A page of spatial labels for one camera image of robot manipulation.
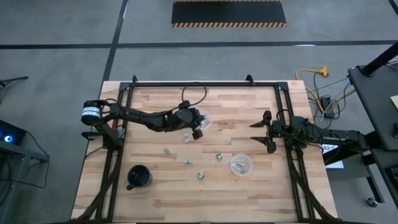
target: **clear plastic cup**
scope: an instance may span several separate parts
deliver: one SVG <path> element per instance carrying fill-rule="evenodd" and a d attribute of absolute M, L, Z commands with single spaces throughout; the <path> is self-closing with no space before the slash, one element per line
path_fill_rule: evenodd
<path fill-rule="evenodd" d="M 247 176 L 253 170 L 253 161 L 248 155 L 235 155 L 231 159 L 231 170 L 238 176 Z"/>

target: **floor mat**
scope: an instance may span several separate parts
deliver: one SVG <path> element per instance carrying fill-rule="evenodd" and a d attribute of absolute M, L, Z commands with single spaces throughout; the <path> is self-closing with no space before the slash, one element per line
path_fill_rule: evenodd
<path fill-rule="evenodd" d="M 175 0 L 172 27 L 287 27 L 279 1 Z"/>

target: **butcher block tabletop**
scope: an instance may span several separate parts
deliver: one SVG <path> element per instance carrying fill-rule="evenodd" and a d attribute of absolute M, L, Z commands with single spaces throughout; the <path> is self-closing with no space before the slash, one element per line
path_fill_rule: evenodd
<path fill-rule="evenodd" d="M 287 82 L 294 114 L 312 120 L 303 81 Z M 104 82 L 100 99 L 117 99 L 119 84 Z M 182 89 L 134 87 L 131 108 L 149 113 L 169 110 L 181 103 Z M 197 141 L 192 139 L 191 129 L 156 133 L 141 124 L 128 123 L 114 222 L 297 221 L 283 140 L 274 138 L 277 150 L 268 154 L 263 144 L 250 139 L 266 135 L 265 127 L 249 127 L 262 119 L 265 110 L 270 110 L 275 119 L 277 103 L 273 87 L 208 87 L 207 90 L 206 98 L 196 106 L 209 117 L 211 124 L 202 127 L 203 137 Z M 184 99 L 195 103 L 204 94 L 203 87 L 190 87 L 185 90 Z M 185 133 L 191 138 L 187 143 Z M 101 138 L 90 141 L 86 153 L 101 145 Z M 216 158 L 219 153 L 223 156 L 221 161 Z M 237 154 L 246 154 L 252 159 L 254 168 L 248 176 L 240 177 L 232 172 L 230 161 Z M 100 149 L 85 159 L 72 218 L 81 215 L 98 193 L 105 158 L 106 150 Z M 192 163 L 185 164 L 185 159 Z M 336 217 L 319 148 L 304 149 L 304 161 L 311 191 Z M 153 181 L 147 188 L 128 191 L 127 173 L 137 164 L 149 168 Z M 198 173 L 205 178 L 198 180 Z M 108 211 L 109 196 L 110 191 L 103 215 Z M 308 217 L 301 191 L 300 199 Z"/>

